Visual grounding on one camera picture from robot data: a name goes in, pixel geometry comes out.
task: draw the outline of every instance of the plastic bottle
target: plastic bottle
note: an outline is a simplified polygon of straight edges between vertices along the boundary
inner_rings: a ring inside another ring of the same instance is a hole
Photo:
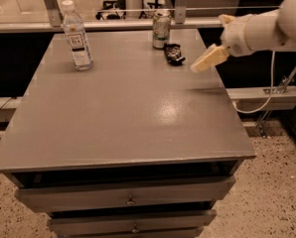
[[[82,18],[75,11],[75,5],[72,0],[66,0],[62,5],[66,13],[63,21],[63,28],[71,48],[75,68],[77,70],[90,69],[93,60],[90,54],[90,48]]]

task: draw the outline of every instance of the drawer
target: drawer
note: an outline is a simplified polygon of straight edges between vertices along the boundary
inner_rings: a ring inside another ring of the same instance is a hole
[[[21,187],[41,188],[53,186],[122,183],[157,179],[186,179],[226,176],[229,162],[179,163],[133,167],[96,168],[51,172],[12,173]]]
[[[104,235],[71,235],[70,238],[194,238],[198,237],[203,228],[184,228],[139,232],[136,234],[104,234]]]
[[[213,177],[23,188],[16,197],[35,212],[59,212],[213,201],[223,199],[234,183],[234,177]]]
[[[49,220],[58,235],[140,234],[148,231],[201,228],[216,216],[214,210],[174,210],[127,215],[97,215]]]

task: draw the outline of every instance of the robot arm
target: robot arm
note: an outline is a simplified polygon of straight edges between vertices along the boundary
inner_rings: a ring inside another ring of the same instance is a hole
[[[203,71],[229,56],[249,56],[257,51],[296,52],[296,0],[284,0],[278,10],[259,15],[219,16],[224,30],[222,45],[210,46],[191,66]]]

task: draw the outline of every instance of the soda can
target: soda can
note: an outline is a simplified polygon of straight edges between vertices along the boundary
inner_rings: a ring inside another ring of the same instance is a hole
[[[156,49],[163,49],[169,43],[171,16],[169,10],[159,9],[153,16],[152,46]]]

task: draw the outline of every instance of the can lid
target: can lid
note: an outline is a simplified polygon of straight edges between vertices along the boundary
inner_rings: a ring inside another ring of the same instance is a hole
[[[75,10],[74,1],[72,0],[66,0],[62,2],[62,8],[65,12],[72,12]]]
[[[170,12],[167,9],[157,9],[155,14],[159,17],[167,17],[170,15]]]

